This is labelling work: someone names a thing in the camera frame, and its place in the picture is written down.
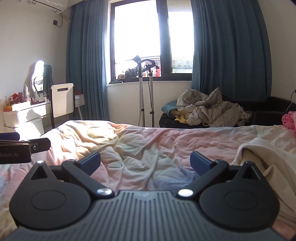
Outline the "cream zip-up sweater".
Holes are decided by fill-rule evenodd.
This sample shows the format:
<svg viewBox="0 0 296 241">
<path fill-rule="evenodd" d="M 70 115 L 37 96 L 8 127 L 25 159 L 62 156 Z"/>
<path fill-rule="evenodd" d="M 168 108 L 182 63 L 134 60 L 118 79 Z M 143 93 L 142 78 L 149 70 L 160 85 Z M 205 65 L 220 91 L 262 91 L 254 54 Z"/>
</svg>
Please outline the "cream zip-up sweater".
<svg viewBox="0 0 296 241">
<path fill-rule="evenodd" d="M 280 202 L 277 220 L 295 227 L 295 155 L 255 138 L 241 144 L 231 165 L 252 161 L 266 178 Z"/>
</svg>

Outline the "white dresser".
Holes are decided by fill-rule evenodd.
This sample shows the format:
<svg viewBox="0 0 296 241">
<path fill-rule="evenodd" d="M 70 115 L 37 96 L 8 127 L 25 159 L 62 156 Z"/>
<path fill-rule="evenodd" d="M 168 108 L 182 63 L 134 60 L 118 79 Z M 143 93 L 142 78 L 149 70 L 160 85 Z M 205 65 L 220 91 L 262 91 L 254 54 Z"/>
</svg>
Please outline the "white dresser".
<svg viewBox="0 0 296 241">
<path fill-rule="evenodd" d="M 22 110 L 4 112 L 4 131 L 17 132 L 20 140 L 39 138 L 45 133 L 44 118 L 50 118 L 49 102 L 34 104 Z"/>
</svg>

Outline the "white spray bottle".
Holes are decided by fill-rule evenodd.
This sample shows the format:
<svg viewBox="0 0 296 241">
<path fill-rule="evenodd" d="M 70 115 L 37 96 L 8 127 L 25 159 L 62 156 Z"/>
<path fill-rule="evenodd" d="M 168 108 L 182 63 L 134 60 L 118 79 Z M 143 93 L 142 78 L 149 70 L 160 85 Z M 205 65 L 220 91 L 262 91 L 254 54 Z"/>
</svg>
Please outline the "white spray bottle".
<svg viewBox="0 0 296 241">
<path fill-rule="evenodd" d="M 25 101 L 29 100 L 29 89 L 28 89 L 28 86 L 26 84 L 23 87 L 23 98 L 24 98 Z"/>
</svg>

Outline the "pastel bed blanket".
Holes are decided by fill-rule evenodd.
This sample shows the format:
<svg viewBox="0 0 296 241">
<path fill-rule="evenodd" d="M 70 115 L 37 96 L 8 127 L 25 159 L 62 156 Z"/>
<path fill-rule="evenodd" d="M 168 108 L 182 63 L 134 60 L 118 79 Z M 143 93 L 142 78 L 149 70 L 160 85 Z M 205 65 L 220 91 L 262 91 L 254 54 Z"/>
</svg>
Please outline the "pastel bed blanket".
<svg viewBox="0 0 296 241">
<path fill-rule="evenodd" d="M 255 138 L 295 155 L 295 134 L 283 126 L 179 130 L 73 120 L 40 138 L 50 140 L 48 151 L 1 164 L 1 240 L 295 240 L 254 162 L 231 165 Z M 177 197 L 199 176 L 194 151 L 229 170 L 201 194 Z M 101 163 L 91 178 L 114 197 L 92 197 L 66 180 L 61 164 L 93 152 Z"/>
</svg>

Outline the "white back chair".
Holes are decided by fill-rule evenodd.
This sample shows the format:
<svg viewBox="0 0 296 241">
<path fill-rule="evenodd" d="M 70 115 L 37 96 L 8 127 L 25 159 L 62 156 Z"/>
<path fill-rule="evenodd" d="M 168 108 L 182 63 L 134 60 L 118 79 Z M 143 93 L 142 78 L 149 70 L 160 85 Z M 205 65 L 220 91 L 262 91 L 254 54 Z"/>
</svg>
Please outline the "white back chair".
<svg viewBox="0 0 296 241">
<path fill-rule="evenodd" d="M 50 88 L 51 125 L 55 118 L 73 113 L 75 110 L 75 86 L 73 83 L 54 84 Z"/>
</svg>

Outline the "wavy vanity mirror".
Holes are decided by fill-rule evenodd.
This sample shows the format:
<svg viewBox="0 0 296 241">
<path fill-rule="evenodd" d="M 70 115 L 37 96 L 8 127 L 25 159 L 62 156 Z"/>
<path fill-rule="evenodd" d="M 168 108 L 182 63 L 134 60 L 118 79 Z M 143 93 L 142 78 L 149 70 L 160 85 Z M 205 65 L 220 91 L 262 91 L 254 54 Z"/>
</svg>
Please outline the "wavy vanity mirror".
<svg viewBox="0 0 296 241">
<path fill-rule="evenodd" d="M 51 86 L 54 84 L 52 66 L 45 64 L 43 60 L 39 60 L 35 63 L 34 71 L 31 76 L 31 88 L 34 95 L 41 97 L 41 95 L 47 96 Z"/>
</svg>

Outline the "teal pillow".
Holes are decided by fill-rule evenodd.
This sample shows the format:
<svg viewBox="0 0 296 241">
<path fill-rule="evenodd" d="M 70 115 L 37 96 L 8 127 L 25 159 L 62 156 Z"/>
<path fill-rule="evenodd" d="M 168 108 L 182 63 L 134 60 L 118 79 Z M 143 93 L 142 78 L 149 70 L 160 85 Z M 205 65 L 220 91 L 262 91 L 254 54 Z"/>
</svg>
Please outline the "teal pillow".
<svg viewBox="0 0 296 241">
<path fill-rule="evenodd" d="M 170 101 L 161 108 L 161 111 L 166 115 L 169 115 L 172 110 L 177 110 L 177 100 Z"/>
</svg>

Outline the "black sofa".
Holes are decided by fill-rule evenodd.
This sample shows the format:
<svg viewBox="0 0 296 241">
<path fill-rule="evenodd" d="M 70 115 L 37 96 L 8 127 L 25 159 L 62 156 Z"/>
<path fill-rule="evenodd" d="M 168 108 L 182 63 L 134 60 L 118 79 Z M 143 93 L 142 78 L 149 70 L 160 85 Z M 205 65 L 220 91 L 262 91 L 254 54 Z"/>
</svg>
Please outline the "black sofa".
<svg viewBox="0 0 296 241">
<path fill-rule="evenodd" d="M 206 108 L 198 106 L 192 113 L 180 114 L 176 102 L 171 101 L 162 108 L 159 120 L 162 128 L 217 128 L 238 126 L 281 125 L 282 117 L 295 111 L 295 102 L 278 97 L 269 97 L 263 102 L 241 101 L 235 103 L 224 98 L 219 104 Z"/>
</svg>

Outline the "pink fluffy garment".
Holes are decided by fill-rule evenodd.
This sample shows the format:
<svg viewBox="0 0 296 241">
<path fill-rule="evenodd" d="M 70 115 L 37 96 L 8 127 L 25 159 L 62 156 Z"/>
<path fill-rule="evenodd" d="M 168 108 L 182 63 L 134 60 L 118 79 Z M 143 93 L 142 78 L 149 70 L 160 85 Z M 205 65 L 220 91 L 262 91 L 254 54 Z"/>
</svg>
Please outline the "pink fluffy garment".
<svg viewBox="0 0 296 241">
<path fill-rule="evenodd" d="M 296 112 L 289 111 L 282 117 L 282 124 L 285 128 L 296 133 Z"/>
</svg>

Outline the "left teal curtain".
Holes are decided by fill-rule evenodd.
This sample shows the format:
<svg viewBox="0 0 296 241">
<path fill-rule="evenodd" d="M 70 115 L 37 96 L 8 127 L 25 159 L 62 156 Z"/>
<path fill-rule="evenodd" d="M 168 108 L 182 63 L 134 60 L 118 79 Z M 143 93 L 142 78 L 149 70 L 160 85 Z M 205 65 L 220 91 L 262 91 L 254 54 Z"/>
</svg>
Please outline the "left teal curtain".
<svg viewBox="0 0 296 241">
<path fill-rule="evenodd" d="M 84 94 L 85 120 L 108 120 L 104 59 L 104 1 L 72 7 L 67 42 L 66 81 Z"/>
</svg>

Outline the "teal curtain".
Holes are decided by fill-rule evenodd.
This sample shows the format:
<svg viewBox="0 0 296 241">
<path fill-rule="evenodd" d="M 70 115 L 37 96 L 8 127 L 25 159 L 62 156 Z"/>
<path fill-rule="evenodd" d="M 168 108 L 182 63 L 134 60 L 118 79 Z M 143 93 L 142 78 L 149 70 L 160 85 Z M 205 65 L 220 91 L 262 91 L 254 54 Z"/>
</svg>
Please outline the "teal curtain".
<svg viewBox="0 0 296 241">
<path fill-rule="evenodd" d="M 220 88 L 236 101 L 265 101 L 272 66 L 258 1 L 192 1 L 194 60 L 191 88 Z"/>
<path fill-rule="evenodd" d="M 72 7 L 67 42 L 66 81 L 84 94 L 85 120 L 108 120 L 104 59 L 104 1 Z"/>
</svg>

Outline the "right teal curtain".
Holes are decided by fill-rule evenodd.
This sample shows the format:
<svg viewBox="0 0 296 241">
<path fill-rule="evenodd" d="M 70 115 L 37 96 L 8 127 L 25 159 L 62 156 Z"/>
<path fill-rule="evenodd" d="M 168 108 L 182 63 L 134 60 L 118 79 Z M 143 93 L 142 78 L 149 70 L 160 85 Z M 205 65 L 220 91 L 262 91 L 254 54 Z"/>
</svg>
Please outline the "right teal curtain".
<svg viewBox="0 0 296 241">
<path fill-rule="evenodd" d="M 265 101 L 272 66 L 258 1 L 192 1 L 194 60 L 191 88 L 220 88 L 236 101 Z"/>
</svg>

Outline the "white air conditioner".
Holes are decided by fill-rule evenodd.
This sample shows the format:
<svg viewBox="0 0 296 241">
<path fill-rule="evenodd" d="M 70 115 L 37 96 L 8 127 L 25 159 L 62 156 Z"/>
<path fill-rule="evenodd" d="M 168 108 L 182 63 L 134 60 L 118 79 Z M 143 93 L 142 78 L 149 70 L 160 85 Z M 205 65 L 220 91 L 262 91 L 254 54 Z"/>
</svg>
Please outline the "white air conditioner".
<svg viewBox="0 0 296 241">
<path fill-rule="evenodd" d="M 53 13 L 61 13 L 68 7 L 69 0 L 22 0 L 20 4 L 32 6 L 35 9 L 46 9 Z"/>
</svg>

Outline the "black framed window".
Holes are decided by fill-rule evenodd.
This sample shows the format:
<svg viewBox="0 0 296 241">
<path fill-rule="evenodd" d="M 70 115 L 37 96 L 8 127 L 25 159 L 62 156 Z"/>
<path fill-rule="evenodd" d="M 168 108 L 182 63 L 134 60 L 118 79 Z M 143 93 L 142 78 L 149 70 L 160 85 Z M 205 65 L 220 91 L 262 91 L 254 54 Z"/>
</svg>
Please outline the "black framed window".
<svg viewBox="0 0 296 241">
<path fill-rule="evenodd" d="M 136 82 L 139 57 L 157 81 L 189 81 L 193 71 L 194 24 L 190 1 L 111 1 L 111 81 Z"/>
</svg>

